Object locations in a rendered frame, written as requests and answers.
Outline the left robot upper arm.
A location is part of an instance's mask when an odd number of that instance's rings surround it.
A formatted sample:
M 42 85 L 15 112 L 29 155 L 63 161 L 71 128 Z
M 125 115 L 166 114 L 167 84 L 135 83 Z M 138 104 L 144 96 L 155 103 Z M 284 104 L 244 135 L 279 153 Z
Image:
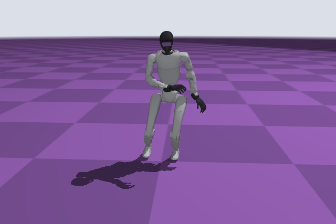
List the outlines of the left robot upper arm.
M 189 54 L 187 52 L 179 52 L 179 57 L 180 57 L 181 62 L 184 63 L 185 69 L 187 70 L 186 78 L 192 79 L 192 72 L 194 71 L 193 71 L 193 66 L 192 66 Z

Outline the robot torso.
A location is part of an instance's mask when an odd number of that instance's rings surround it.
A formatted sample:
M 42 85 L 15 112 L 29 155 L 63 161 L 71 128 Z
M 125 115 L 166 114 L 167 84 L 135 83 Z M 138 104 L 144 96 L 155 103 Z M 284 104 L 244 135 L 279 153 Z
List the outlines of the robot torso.
M 162 83 L 167 85 L 175 85 L 178 82 L 181 73 L 181 61 L 179 51 L 171 50 L 171 55 L 164 55 L 160 50 L 156 55 L 156 66 L 159 78 Z M 162 91 L 162 102 L 176 103 L 177 91 L 170 91 L 168 93 Z

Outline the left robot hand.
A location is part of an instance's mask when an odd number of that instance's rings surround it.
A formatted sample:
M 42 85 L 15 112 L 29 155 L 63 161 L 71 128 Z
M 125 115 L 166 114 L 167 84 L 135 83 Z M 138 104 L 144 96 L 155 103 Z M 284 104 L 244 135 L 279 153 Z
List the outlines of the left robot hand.
M 191 94 L 191 97 L 196 100 L 197 102 L 197 109 L 198 109 L 198 105 L 201 107 L 201 112 L 203 113 L 205 110 L 206 110 L 206 105 L 205 103 L 203 102 L 202 99 L 199 98 L 199 95 L 195 96 L 195 94 Z

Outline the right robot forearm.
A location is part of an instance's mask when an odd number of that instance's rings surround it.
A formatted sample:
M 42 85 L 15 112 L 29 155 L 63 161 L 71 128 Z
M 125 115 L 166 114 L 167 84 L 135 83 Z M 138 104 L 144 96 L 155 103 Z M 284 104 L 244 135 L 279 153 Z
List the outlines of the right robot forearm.
M 167 86 L 168 86 L 167 84 L 161 83 L 158 80 L 153 79 L 151 76 L 146 77 L 146 82 L 148 84 L 150 84 L 152 87 L 156 87 L 161 91 L 164 91 L 163 89 L 167 88 Z M 168 92 L 166 92 L 166 93 L 168 93 Z

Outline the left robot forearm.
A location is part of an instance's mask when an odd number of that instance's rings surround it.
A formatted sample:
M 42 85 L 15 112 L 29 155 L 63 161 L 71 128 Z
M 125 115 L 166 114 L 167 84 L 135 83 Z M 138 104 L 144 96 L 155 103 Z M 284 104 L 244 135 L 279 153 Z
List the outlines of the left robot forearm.
M 195 96 L 198 95 L 197 93 L 197 86 L 196 86 L 196 76 L 195 76 L 195 73 L 192 72 L 192 79 L 189 80 L 189 84 L 190 84 L 190 92 L 191 94 L 195 94 Z

